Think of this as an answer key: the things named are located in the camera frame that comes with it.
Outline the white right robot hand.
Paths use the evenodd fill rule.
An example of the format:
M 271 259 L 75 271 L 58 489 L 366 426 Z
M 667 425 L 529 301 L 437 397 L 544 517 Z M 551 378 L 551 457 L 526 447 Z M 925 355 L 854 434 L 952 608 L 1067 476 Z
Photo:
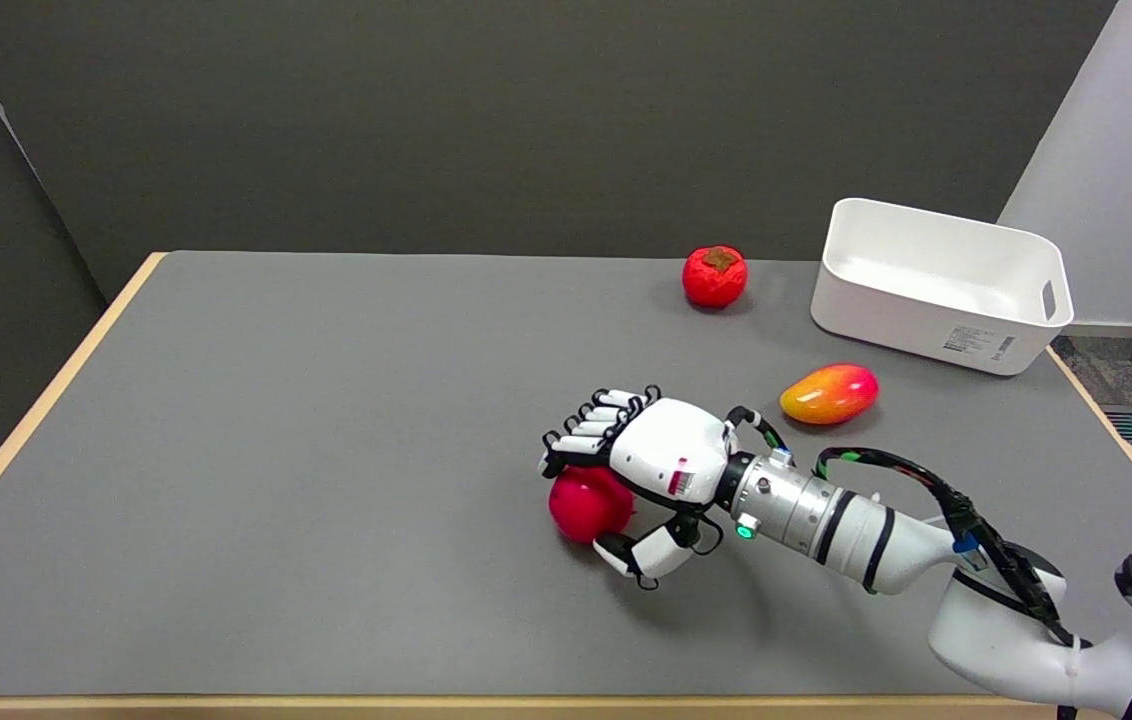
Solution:
M 604 532 L 592 542 L 611 568 L 654 589 L 698 555 L 700 523 L 740 451 L 739 423 L 664 397 L 657 386 L 640 393 L 602 388 L 567 415 L 561 430 L 543 434 L 538 470 L 554 479 L 569 468 L 603 468 L 635 497 L 671 511 L 642 537 Z

